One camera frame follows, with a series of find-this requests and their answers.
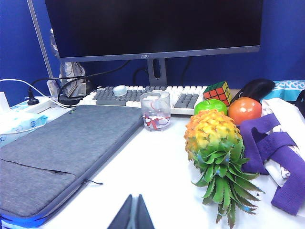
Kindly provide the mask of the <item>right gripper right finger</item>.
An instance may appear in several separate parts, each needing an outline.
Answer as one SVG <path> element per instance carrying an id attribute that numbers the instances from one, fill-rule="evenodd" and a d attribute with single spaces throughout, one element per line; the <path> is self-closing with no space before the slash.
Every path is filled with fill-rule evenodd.
<path id="1" fill-rule="evenodd" d="M 137 228 L 154 229 L 149 211 L 141 194 L 139 195 L 137 202 Z"/>

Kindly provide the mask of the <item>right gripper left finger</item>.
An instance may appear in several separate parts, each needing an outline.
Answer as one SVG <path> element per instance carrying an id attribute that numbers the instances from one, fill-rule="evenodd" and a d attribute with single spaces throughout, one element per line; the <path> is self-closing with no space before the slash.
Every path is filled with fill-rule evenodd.
<path id="1" fill-rule="evenodd" d="M 131 218 L 132 195 L 129 195 L 107 229 L 126 229 Z"/>

